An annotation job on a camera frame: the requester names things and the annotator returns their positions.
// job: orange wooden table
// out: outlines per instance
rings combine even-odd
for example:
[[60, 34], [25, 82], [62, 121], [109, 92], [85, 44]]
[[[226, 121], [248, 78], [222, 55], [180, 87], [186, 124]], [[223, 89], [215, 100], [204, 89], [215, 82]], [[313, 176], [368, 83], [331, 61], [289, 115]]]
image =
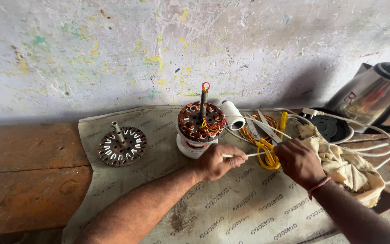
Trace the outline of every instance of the orange wooden table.
[[[355, 136], [347, 147], [374, 145], [381, 138]], [[383, 160], [370, 161], [378, 165]], [[379, 172], [390, 181], [390, 162]], [[65, 226], [91, 177], [77, 122], [0, 126], [0, 235]], [[379, 212], [390, 209], [390, 195], [379, 206]]]

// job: electric kettle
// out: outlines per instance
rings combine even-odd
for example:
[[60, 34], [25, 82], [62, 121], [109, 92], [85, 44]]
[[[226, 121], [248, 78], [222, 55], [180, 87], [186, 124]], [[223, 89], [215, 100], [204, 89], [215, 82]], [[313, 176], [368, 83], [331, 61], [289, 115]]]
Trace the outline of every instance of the electric kettle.
[[[363, 63], [354, 78], [325, 104], [324, 108], [390, 133], [390, 63]], [[349, 124], [357, 133], [378, 134], [367, 127]]]

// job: scissors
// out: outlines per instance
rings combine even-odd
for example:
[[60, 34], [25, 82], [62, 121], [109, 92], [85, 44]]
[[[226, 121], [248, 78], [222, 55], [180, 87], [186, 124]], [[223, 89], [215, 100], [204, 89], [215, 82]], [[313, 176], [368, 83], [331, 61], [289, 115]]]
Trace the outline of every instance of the scissors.
[[[264, 118], [264, 115], [259, 111], [258, 114], [260, 115], [260, 118], [263, 123], [267, 124], [267, 120]], [[246, 115], [250, 118], [253, 118], [250, 114], [246, 113]], [[282, 142], [282, 140], [279, 138], [278, 135], [274, 133], [274, 131], [263, 125], [261, 122], [256, 121], [257, 125], [260, 126], [260, 128], [268, 134], [268, 136], [272, 139], [272, 144], [268, 143], [266, 140], [260, 137], [260, 135], [257, 132], [257, 129], [255, 129], [255, 125], [252, 120], [247, 119], [246, 123], [248, 124], [250, 133], [255, 139], [255, 145], [258, 147], [257, 148], [257, 153], [260, 152], [260, 148], [262, 148], [265, 152], [268, 152], [269, 150], [273, 150], [274, 146], [276, 146], [279, 142]], [[260, 158], [260, 155], [257, 155], [258, 161], [260, 162], [260, 165], [263, 166], [265, 169], [278, 169], [280, 164], [279, 164], [279, 159], [276, 156], [272, 156], [271, 153], [266, 153], [266, 158], [265, 161], [266, 163], [263, 162], [263, 160]]]

